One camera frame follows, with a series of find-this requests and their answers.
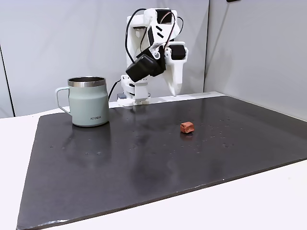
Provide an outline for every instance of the mug handle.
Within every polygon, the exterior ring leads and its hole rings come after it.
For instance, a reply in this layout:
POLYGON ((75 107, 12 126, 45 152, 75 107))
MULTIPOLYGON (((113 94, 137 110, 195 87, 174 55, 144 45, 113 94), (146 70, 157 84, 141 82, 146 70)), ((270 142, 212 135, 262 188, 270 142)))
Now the mug handle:
POLYGON ((59 107, 61 110, 63 110, 64 112, 68 113, 68 114, 71 116, 71 113, 68 112, 66 109, 62 108, 62 107, 60 106, 60 104, 59 104, 59 96, 58 96, 58 93, 59 93, 59 91, 61 91, 61 90, 69 90, 69 87, 61 87, 61 88, 57 88, 57 89, 56 89, 55 93, 56 93, 56 98, 57 98, 58 107, 59 107))

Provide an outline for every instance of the white table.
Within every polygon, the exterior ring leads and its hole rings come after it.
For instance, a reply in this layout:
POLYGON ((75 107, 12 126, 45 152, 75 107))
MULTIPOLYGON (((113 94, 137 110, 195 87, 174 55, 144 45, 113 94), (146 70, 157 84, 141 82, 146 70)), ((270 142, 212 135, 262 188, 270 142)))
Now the white table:
MULTIPOLYGON (((152 103, 223 96, 210 92, 155 98, 152 103)), ((110 107, 118 107, 116 102, 110 107)), ((42 115, 0 119, 2 230, 16 228, 24 181, 42 115)), ((121 212, 50 230, 307 229, 307 161, 291 164, 121 212)))

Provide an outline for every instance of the black cable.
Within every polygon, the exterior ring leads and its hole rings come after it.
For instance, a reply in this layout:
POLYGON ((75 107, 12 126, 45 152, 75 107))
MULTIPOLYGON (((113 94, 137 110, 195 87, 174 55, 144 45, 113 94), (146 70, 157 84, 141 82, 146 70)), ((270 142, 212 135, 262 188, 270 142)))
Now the black cable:
POLYGON ((180 30, 180 32, 179 32, 179 34, 181 34, 181 31, 182 31, 182 29, 183 29, 183 19, 182 19, 181 17, 178 17, 178 16, 177 16, 177 18, 179 18, 179 19, 182 20, 182 27, 181 27, 181 30, 180 30))
POLYGON ((175 24, 176 24, 176 23, 175 23, 175 20, 176 20, 175 15, 173 14, 173 12, 171 12, 171 14, 172 14, 172 15, 173 15, 173 17, 174 17, 174 24, 173 24, 173 27, 172 27, 171 32, 169 33, 169 36, 168 36, 167 42, 165 43, 164 50, 165 50, 165 48, 166 48, 166 46, 167 46, 167 44, 168 44, 168 42, 169 42, 169 39, 171 38, 172 32, 173 32, 174 27, 175 27, 175 24))
POLYGON ((6 69, 5 69, 5 65, 4 65, 4 59, 3 59, 3 54, 2 54, 1 45, 0 45, 0 58, 2 59, 2 64, 3 64, 3 69, 4 69, 4 75, 5 75, 5 80, 6 80, 6 84, 7 84, 7 87, 8 87, 8 92, 9 92, 10 102, 11 102, 11 106, 12 106, 13 116, 15 117, 16 114, 15 114, 15 110, 14 110, 14 105, 13 105, 11 90, 10 90, 10 86, 9 86, 8 76, 6 75, 6 69))
POLYGON ((146 33, 147 33, 147 27, 146 27, 146 29, 145 29, 145 32, 144 32, 143 37, 142 37, 142 40, 141 40, 141 45, 140 45, 140 50, 141 50, 141 52, 142 52, 142 42, 143 42, 143 40, 144 40, 144 38, 145 38, 146 33))
POLYGON ((137 12, 139 12, 139 11, 145 11, 145 10, 146 10, 146 9, 144 9, 144 8, 140 8, 140 9, 136 10, 136 11, 132 14, 132 16, 131 16, 131 18, 130 18, 128 24, 127 24, 127 27, 126 27, 125 48, 126 48, 126 52, 127 52, 128 56, 130 57, 130 60, 132 61, 132 63, 135 63, 135 62, 134 62, 133 58, 131 57, 131 54, 129 53, 128 47, 127 47, 128 29, 129 29, 129 25, 130 25, 130 23, 131 23, 131 21, 132 21, 133 16, 134 16, 137 12))
POLYGON ((116 81, 116 82, 114 83, 114 85, 112 86, 111 91, 110 91, 110 93, 109 93, 108 100, 110 100, 111 94, 112 94, 112 92, 113 92, 113 90, 114 90, 115 86, 116 86, 116 85, 117 85, 117 83, 119 83, 120 81, 121 81, 121 80, 116 81))

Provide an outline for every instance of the printed text on mug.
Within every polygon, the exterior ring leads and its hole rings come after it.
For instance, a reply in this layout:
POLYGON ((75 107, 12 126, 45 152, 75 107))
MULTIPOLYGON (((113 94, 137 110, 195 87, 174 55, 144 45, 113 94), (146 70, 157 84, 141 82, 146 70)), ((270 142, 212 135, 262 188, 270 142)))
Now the printed text on mug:
POLYGON ((99 119, 101 118, 101 116, 95 116, 95 117, 91 117, 91 120, 96 120, 96 119, 99 119))

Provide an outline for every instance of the white wall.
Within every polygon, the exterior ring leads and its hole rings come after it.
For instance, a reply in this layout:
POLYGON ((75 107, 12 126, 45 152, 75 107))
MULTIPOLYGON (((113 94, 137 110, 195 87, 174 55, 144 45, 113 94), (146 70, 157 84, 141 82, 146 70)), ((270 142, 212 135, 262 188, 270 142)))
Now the white wall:
MULTIPOLYGON (((16 115, 56 107, 54 90, 77 76, 102 76, 108 90, 126 70, 127 16, 138 8, 177 10, 189 49, 181 93, 203 91, 209 0, 0 0, 0 41, 16 115)), ((122 92, 120 84, 111 101, 122 92)), ((161 77, 153 97, 170 95, 161 77)), ((62 95, 63 105, 68 105, 62 95)))
POLYGON ((0 53, 0 118, 12 117, 13 111, 0 53))
POLYGON ((209 17, 205 91, 307 120, 307 1, 210 0, 209 17))

